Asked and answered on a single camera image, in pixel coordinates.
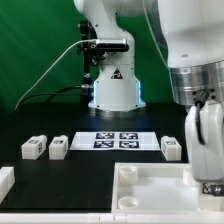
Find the logo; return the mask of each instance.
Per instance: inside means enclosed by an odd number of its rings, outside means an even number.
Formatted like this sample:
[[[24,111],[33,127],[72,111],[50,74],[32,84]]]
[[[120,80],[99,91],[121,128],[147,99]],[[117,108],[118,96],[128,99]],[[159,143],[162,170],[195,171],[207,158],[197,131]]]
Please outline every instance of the logo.
[[[111,79],[123,79],[120,70],[117,68],[112,75]]]

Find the green background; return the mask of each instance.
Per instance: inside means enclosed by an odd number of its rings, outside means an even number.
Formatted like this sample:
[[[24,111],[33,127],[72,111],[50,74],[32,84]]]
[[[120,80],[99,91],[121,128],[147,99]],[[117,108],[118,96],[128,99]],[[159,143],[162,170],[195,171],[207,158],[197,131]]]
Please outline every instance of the green background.
[[[73,0],[0,0],[0,120],[14,110],[19,98],[64,50],[80,40],[77,24],[83,19]],[[143,100],[173,101],[168,72],[145,18],[119,18],[118,23],[136,39],[135,73],[143,83]],[[31,94],[80,84],[82,75],[82,57],[73,50]],[[97,77],[97,69],[92,75]]]

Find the small white box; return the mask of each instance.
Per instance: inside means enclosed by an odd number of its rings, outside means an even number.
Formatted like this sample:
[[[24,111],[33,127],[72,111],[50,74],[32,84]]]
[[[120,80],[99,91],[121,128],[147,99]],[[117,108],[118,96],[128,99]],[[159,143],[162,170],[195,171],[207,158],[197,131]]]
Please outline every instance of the small white box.
[[[14,168],[2,167],[0,170],[0,204],[15,183]]]
[[[63,160],[68,151],[68,137],[55,137],[49,146],[50,160]]]
[[[46,150],[47,137],[33,136],[22,145],[22,158],[36,160]]]
[[[182,147],[176,138],[164,136],[161,138],[161,151],[167,161],[180,161]]]

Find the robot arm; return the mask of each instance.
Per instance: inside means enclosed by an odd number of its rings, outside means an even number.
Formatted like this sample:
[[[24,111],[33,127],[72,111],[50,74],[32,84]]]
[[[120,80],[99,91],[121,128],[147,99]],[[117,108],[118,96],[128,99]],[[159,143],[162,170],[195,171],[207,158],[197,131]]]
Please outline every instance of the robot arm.
[[[208,100],[197,117],[193,106],[185,131],[189,160],[198,181],[224,180],[224,14],[222,0],[158,0],[168,44],[170,79],[177,103],[194,105],[202,91]],[[196,119],[200,119],[198,138]]]
[[[150,8],[152,1],[147,0]],[[106,117],[127,117],[145,107],[141,100],[140,82],[134,74],[135,41],[131,34],[118,27],[116,16],[138,16],[143,6],[136,0],[74,0],[77,9],[94,27],[97,42],[94,47],[128,44],[128,51],[105,50],[100,62],[100,75],[94,83],[92,113]]]

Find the black table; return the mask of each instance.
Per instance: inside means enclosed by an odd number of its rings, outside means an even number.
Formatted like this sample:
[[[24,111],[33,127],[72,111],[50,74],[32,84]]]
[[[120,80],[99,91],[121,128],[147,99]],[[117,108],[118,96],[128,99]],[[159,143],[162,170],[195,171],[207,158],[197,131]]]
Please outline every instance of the black table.
[[[66,135],[77,131],[128,131],[176,137],[187,162],[185,108],[173,103],[147,104],[136,117],[106,119],[79,103],[32,103],[13,112],[0,125],[0,167],[15,167],[16,183],[0,212],[110,212],[115,162],[166,162],[159,151],[69,151],[65,160],[50,161],[48,148],[36,161],[22,160],[21,145],[31,136]]]

